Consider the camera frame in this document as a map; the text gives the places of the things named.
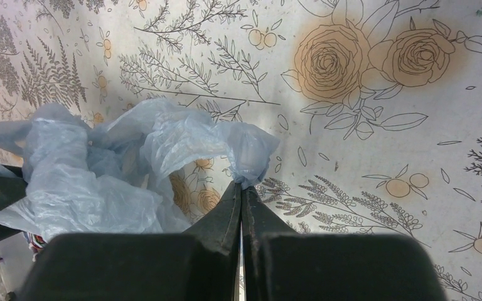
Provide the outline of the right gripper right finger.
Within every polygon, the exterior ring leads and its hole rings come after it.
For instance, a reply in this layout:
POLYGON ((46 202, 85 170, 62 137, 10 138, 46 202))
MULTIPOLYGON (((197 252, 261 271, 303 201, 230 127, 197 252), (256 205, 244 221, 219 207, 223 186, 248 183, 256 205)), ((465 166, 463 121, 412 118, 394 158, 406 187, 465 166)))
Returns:
POLYGON ((241 193, 248 300, 445 300, 426 251, 403 235, 301 235, 241 193))

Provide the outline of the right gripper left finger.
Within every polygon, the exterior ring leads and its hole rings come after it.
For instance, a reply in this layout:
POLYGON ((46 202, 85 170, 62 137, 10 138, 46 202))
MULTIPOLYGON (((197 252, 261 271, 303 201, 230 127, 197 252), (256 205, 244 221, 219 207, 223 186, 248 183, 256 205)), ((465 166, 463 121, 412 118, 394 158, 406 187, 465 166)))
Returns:
POLYGON ((57 236, 33 265, 20 300, 233 300, 239 184, 182 233, 57 236))

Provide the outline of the light blue plastic trash bag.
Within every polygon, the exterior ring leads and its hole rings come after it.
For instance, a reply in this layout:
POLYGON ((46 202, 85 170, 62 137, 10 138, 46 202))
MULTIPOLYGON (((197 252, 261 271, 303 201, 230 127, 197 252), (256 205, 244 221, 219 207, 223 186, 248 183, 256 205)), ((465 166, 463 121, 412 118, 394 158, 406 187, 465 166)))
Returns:
MULTIPOLYGON (((279 139, 244 122, 215 122, 162 98, 89 127, 58 103, 29 120, 0 122, 0 148, 23 158, 26 194, 0 224, 44 240, 75 232, 173 233, 190 223, 169 176, 197 159, 225 156, 233 180, 260 183, 279 139)), ((13 173, 0 165, 0 176, 13 173)))

